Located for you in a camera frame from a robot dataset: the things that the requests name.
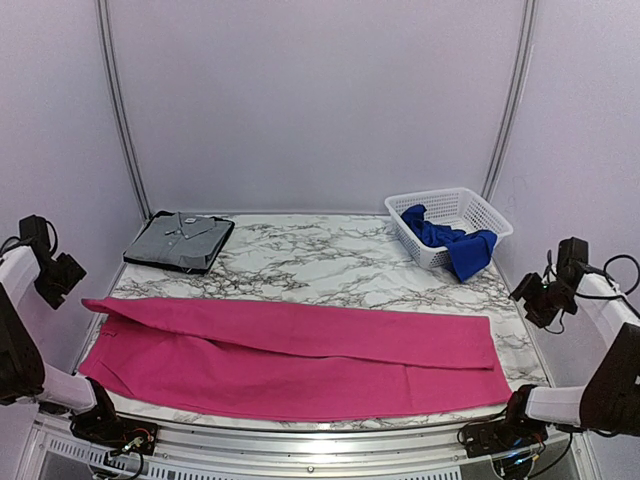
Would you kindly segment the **pink trousers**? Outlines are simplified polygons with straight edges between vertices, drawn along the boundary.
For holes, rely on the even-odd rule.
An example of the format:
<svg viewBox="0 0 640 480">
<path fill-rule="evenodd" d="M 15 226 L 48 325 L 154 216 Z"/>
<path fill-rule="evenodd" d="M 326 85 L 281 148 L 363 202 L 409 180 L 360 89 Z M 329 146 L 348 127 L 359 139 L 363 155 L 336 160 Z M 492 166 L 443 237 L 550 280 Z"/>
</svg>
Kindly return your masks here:
<svg viewBox="0 0 640 480">
<path fill-rule="evenodd" d="M 106 320 L 81 372 L 159 406 L 334 422 L 484 407 L 511 393 L 482 316 L 188 298 L 85 306 Z"/>
</svg>

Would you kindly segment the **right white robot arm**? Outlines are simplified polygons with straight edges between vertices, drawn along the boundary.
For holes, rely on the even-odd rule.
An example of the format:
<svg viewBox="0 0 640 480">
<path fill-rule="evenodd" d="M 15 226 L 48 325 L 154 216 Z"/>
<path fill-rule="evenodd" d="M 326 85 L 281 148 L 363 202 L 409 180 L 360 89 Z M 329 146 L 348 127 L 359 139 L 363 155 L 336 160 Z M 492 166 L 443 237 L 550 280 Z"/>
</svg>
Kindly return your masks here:
<svg viewBox="0 0 640 480">
<path fill-rule="evenodd" d="M 571 237 L 511 292 L 526 320 L 551 335 L 542 348 L 549 387 L 515 391 L 495 438 L 515 448 L 535 425 L 601 436 L 639 433 L 639 311 L 605 267 L 589 263 L 587 241 Z"/>
</svg>

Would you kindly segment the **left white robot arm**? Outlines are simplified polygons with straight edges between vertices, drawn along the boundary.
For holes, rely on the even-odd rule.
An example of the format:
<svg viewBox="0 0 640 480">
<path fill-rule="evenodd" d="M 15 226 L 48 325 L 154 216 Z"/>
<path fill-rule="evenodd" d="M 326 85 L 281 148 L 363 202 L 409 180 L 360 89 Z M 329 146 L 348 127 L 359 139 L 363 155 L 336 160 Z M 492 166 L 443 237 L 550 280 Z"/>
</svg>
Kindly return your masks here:
<svg viewBox="0 0 640 480">
<path fill-rule="evenodd" d="M 106 445 L 125 438 L 126 423 L 99 382 L 64 372 L 45 359 L 39 331 L 45 310 L 58 310 L 86 276 L 69 254 L 58 251 L 52 222 L 32 214 L 1 246 L 1 404 L 34 402 L 69 413 Z"/>
</svg>

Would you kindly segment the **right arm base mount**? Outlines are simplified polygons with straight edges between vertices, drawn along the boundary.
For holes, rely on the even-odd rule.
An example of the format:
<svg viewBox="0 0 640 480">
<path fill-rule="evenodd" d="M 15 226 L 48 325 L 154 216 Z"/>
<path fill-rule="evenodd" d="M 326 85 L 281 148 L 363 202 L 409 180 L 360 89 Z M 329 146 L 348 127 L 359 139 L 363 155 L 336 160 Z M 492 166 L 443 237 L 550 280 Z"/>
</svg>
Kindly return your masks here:
<svg viewBox="0 0 640 480">
<path fill-rule="evenodd" d="M 465 449 L 468 458 L 541 446 L 547 438 L 544 422 L 509 416 L 506 412 L 484 421 L 470 422 L 457 433 L 457 441 Z"/>
</svg>

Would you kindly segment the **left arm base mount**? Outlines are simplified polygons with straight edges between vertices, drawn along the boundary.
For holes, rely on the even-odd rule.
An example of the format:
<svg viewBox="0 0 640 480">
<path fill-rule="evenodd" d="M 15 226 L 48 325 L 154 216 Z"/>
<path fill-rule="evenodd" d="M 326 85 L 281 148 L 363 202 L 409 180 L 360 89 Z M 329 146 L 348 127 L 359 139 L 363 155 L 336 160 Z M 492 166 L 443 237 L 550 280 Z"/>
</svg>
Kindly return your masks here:
<svg viewBox="0 0 640 480">
<path fill-rule="evenodd" d="M 71 417 L 71 433 L 74 437 L 110 448 L 114 455 L 152 455 L 158 430 L 156 423 L 98 409 Z"/>
</svg>

